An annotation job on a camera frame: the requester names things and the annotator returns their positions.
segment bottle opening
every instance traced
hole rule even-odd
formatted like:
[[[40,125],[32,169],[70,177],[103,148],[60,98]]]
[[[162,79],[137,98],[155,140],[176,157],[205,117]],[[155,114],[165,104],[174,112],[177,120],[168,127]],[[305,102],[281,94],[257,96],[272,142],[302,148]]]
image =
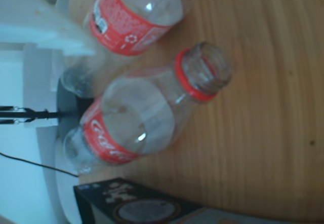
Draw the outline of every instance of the bottle opening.
[[[209,101],[231,80],[231,67],[224,52],[209,43],[178,54],[176,75],[186,92],[200,101]]]

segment black cable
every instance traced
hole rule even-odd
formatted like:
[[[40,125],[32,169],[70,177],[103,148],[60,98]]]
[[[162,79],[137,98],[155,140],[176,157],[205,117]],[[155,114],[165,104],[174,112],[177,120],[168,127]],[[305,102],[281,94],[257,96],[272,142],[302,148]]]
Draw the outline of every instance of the black cable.
[[[75,174],[73,174],[73,173],[70,173],[70,172],[67,172],[67,171],[64,171],[64,170],[61,170],[61,169],[57,169],[57,168],[55,168],[55,167],[45,166],[45,165],[42,165],[42,164],[39,164],[39,163],[30,162],[30,161],[28,161],[28,160],[24,160],[24,159],[17,158],[17,157],[11,157],[11,156],[8,156],[8,155],[3,154],[3,153],[1,153],[1,152],[0,152],[0,155],[3,156],[3,157],[7,157],[7,158],[9,158],[9,159],[12,159],[12,160],[16,160],[16,161],[21,161],[21,162],[29,163],[29,164],[36,165],[36,166],[39,166],[39,167],[44,167],[44,168],[52,169],[52,170],[55,170],[55,171],[58,171],[58,172],[62,172],[62,173],[68,174],[68,175],[73,176],[73,177],[78,177],[78,175],[75,175]]]

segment clear plastic bottle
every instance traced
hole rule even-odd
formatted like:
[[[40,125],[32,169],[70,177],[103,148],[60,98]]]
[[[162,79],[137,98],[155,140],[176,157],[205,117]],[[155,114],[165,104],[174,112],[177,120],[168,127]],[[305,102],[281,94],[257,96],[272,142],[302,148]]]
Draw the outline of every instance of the clear plastic bottle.
[[[190,10],[194,0],[96,0],[84,28],[97,40],[93,57],[68,57],[63,86],[82,98],[93,97],[93,80],[133,61]]]
[[[208,43],[181,52],[171,65],[131,72],[114,80],[67,135],[65,155],[84,174],[157,153],[230,79],[222,51]]]

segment cardboard box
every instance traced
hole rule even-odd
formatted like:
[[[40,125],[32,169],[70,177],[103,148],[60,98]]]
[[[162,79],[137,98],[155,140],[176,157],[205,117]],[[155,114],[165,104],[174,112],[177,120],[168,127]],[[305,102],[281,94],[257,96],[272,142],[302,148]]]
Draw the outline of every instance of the cardboard box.
[[[288,223],[203,207],[122,178],[75,186],[74,193],[84,224]]]

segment wooden table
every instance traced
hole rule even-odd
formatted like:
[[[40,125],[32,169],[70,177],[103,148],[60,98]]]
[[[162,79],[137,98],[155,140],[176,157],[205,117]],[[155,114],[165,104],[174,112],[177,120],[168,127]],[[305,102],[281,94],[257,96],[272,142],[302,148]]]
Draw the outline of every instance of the wooden table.
[[[70,0],[81,23],[94,0]],[[224,48],[234,77],[173,147],[82,177],[126,177],[241,213],[324,221],[324,0],[197,0],[137,66],[198,41]]]

